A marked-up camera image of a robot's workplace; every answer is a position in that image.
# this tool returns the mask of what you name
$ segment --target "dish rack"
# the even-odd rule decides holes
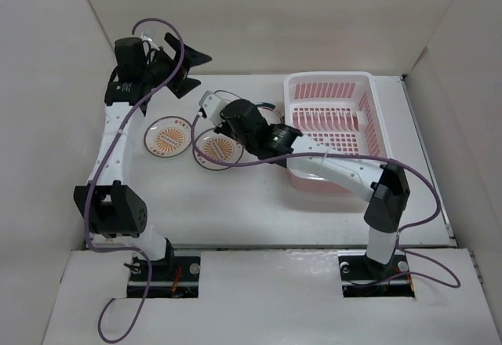
[[[373,76],[366,72],[308,72],[284,80],[286,124],[340,153],[388,156]],[[303,191],[343,192],[318,176],[289,169]]]

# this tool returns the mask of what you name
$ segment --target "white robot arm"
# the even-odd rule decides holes
[[[94,244],[133,246],[143,250],[151,260],[169,257],[171,247],[166,238],[156,234],[153,227],[147,224],[147,206],[129,186],[134,140],[147,112],[148,102],[145,101],[136,109],[122,131],[120,126],[132,108],[172,74],[179,61],[180,41],[170,33],[166,34],[164,40],[175,51],[174,58],[145,35],[141,38],[122,38],[115,42],[117,67],[110,77],[104,96],[106,118],[100,151],[88,183],[76,186],[73,195],[75,204],[84,215],[89,182],[94,179],[98,167],[103,163],[115,135],[122,132],[96,181],[89,210],[89,230],[94,234]],[[183,97],[201,83],[187,77],[190,68],[211,61],[210,56],[187,45],[184,46],[184,51],[180,69],[167,84],[177,98]]]
[[[320,155],[289,158],[287,166],[334,182],[368,202],[364,215],[369,225],[366,256],[379,265],[389,263],[395,252],[399,220],[409,197],[406,175],[400,166],[392,163],[379,165],[357,158],[328,158],[328,154],[338,152],[291,126],[267,124],[248,100],[230,102],[206,92],[199,105],[203,116],[216,126],[215,132],[238,141],[259,159],[293,152]],[[285,159],[275,163],[286,167]]]

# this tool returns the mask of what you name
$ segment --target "basket slot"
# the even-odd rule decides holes
[[[303,131],[359,131],[357,114],[349,108],[295,108],[293,126]]]
[[[295,100],[310,99],[350,99],[355,83],[309,82],[295,86]]]
[[[380,155],[380,145],[378,144],[377,131],[375,130],[371,108],[369,107],[368,93],[364,93],[362,96],[362,99],[359,102],[359,109],[366,114],[366,119],[368,121],[368,126],[366,127],[364,134],[368,145],[369,155]]]

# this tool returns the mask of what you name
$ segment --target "purple cable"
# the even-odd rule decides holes
[[[148,265],[147,284],[145,285],[145,288],[144,288],[143,297],[141,298],[140,305],[138,306],[138,309],[136,311],[136,314],[134,315],[134,319],[131,322],[131,325],[127,328],[127,331],[125,331],[125,333],[121,337],[117,338],[116,340],[110,340],[107,337],[105,337],[105,335],[103,334],[103,331],[101,330],[101,322],[103,320],[104,313],[108,309],[108,307],[111,305],[111,303],[115,300],[115,298],[112,298],[106,304],[104,309],[101,311],[100,318],[97,322],[97,331],[100,335],[100,338],[105,343],[119,343],[120,341],[125,339],[133,330],[133,327],[136,324],[138,317],[140,316],[140,312],[141,312],[141,309],[143,308],[144,302],[147,299],[148,289],[150,288],[150,283],[151,283],[152,271],[151,271],[151,261],[148,258],[147,254],[144,253],[141,249],[138,249],[137,247],[116,247],[116,248],[110,249],[110,248],[96,247],[93,244],[93,241],[89,235],[89,210],[91,207],[93,192],[96,189],[97,181],[98,181],[101,173],[103,172],[104,166],[106,165],[108,159],[111,156],[111,153],[113,152],[115,146],[117,145],[118,139],[120,139],[120,136],[122,135],[122,133],[120,131],[124,130],[127,122],[131,119],[131,116],[133,116],[134,111],[136,111],[141,106],[141,104],[148,101],[154,94],[156,94],[160,89],[162,89],[164,86],[166,86],[169,83],[169,81],[171,81],[173,79],[174,75],[180,69],[181,64],[183,63],[184,55],[185,55],[184,42],[183,42],[183,39],[181,38],[180,32],[170,22],[161,20],[160,18],[145,18],[143,20],[136,22],[136,24],[133,26],[133,35],[134,35],[134,32],[136,31],[136,29],[138,28],[138,26],[140,26],[141,24],[143,24],[145,22],[150,22],[150,21],[159,22],[161,24],[167,25],[168,27],[170,27],[173,30],[174,34],[176,34],[176,36],[178,37],[178,39],[180,41],[180,46],[181,46],[180,47],[180,59],[178,60],[176,67],[174,68],[173,72],[169,75],[169,77],[166,78],[162,84],[160,84],[156,88],[153,88],[146,96],[144,96],[140,101],[138,101],[138,103],[136,103],[133,106],[133,108],[131,108],[131,110],[124,117],[124,120],[122,121],[121,125],[118,127],[119,132],[117,132],[117,134],[115,135],[115,138],[111,142],[110,147],[108,148],[106,154],[103,157],[103,161],[101,161],[100,165],[97,168],[96,174],[94,174],[94,177],[90,182],[89,193],[87,194],[87,198],[85,200],[85,207],[84,207],[84,237],[85,237],[85,242],[87,243],[90,250],[92,250],[94,252],[98,252],[98,253],[108,253],[108,252],[115,252],[115,251],[138,252],[146,260],[147,265]]]
[[[263,165],[264,163],[277,162],[277,161],[281,161],[283,159],[299,158],[299,157],[321,157],[321,158],[329,157],[329,158],[340,158],[340,159],[360,159],[360,160],[378,161],[378,162],[384,162],[384,163],[393,162],[396,165],[399,165],[399,166],[403,167],[404,169],[410,171],[414,176],[416,176],[418,179],[420,179],[422,182],[424,182],[424,184],[427,186],[427,188],[431,191],[432,195],[434,196],[434,200],[435,200],[435,203],[436,203],[436,209],[435,209],[434,213],[432,213],[429,217],[427,217],[425,220],[421,220],[421,221],[417,221],[417,222],[413,222],[413,223],[408,223],[406,225],[401,226],[398,229],[398,233],[401,233],[403,230],[410,229],[411,227],[416,227],[416,226],[420,226],[420,225],[424,225],[426,223],[429,223],[434,218],[436,218],[439,215],[439,213],[441,212],[441,199],[439,198],[439,194],[436,191],[435,187],[432,185],[432,183],[429,182],[427,180],[427,178],[423,174],[421,174],[419,171],[417,171],[416,169],[414,169],[410,165],[407,165],[406,163],[402,163],[400,161],[396,161],[395,159],[392,159],[392,158],[378,157],[378,156],[372,156],[372,155],[351,155],[351,154],[338,154],[338,153],[324,154],[324,153],[314,153],[314,152],[311,152],[311,153],[285,154],[285,155],[279,155],[278,157],[272,157],[272,158],[262,159],[262,160],[259,160],[259,161],[243,162],[243,163],[230,163],[230,162],[218,161],[218,160],[216,160],[214,158],[211,158],[207,154],[204,154],[204,152],[201,151],[197,147],[197,144],[194,142],[194,140],[195,140],[195,126],[197,125],[197,122],[200,119],[200,117],[201,117],[200,114],[197,114],[197,116],[195,116],[194,122],[191,125],[191,141],[192,141],[192,145],[193,145],[193,148],[195,149],[195,151],[198,154],[200,154],[203,158],[207,159],[209,162],[215,163],[217,165],[227,166],[227,167],[250,167],[250,166]],[[396,248],[399,249],[399,250],[402,250],[403,252],[405,252],[403,248],[399,247],[398,241],[396,243]],[[390,276],[389,278],[384,279],[382,281],[375,281],[375,282],[371,282],[370,284],[358,285],[358,286],[361,286],[361,287],[370,287],[370,286],[375,286],[375,285],[382,284],[384,282],[393,280],[395,278],[399,278],[401,276],[415,275],[415,276],[421,276],[423,278],[428,278],[428,279],[430,279],[432,281],[435,281],[435,282],[440,283],[442,285],[448,286],[450,288],[455,288],[456,289],[456,288],[460,287],[460,280],[459,280],[459,278],[446,265],[438,262],[437,260],[432,259],[429,256],[421,255],[421,254],[416,253],[416,252],[406,251],[406,253],[408,253],[410,255],[422,257],[422,258],[424,258],[426,260],[431,261],[432,263],[435,263],[435,264],[439,265],[445,271],[447,271],[448,273],[450,273],[453,276],[453,278],[455,278],[455,281],[457,282],[457,284],[456,285],[452,285],[452,284],[450,284],[448,282],[440,281],[437,278],[434,278],[434,277],[431,277],[431,276],[427,276],[426,274],[422,274],[422,273],[419,273],[419,272],[403,272],[403,273],[400,273],[400,274],[394,274],[393,276]]]
[[[437,279],[435,277],[429,276],[429,275],[424,274],[424,273],[408,271],[408,272],[396,273],[396,274],[393,274],[392,276],[390,276],[388,278],[385,278],[384,280],[370,282],[369,284],[354,284],[354,283],[352,283],[352,285],[358,286],[359,288],[371,288],[373,286],[378,286],[378,285],[384,284],[385,282],[389,282],[391,280],[395,280],[396,278],[400,278],[400,277],[403,277],[403,276],[418,276],[418,277],[426,278],[427,280],[431,280],[431,281],[437,282],[440,285],[444,285],[444,286],[446,286],[448,288],[458,289],[459,287],[461,287],[462,284],[460,283],[460,279],[445,264],[437,261],[436,259],[432,259],[430,256],[425,256],[425,255],[422,255],[421,253],[417,253],[417,252],[414,252],[414,251],[409,251],[408,249],[404,249],[403,247],[397,247],[397,249],[399,251],[404,252],[404,253],[408,253],[410,255],[417,256],[417,257],[421,257],[422,259],[425,259],[427,261],[430,261],[431,263],[434,263],[434,264],[440,266],[442,269],[444,269],[445,271],[447,271],[453,277],[453,279],[455,280],[456,284],[454,285],[454,284],[450,284],[449,282],[441,281],[441,280],[439,280],[439,279]]]

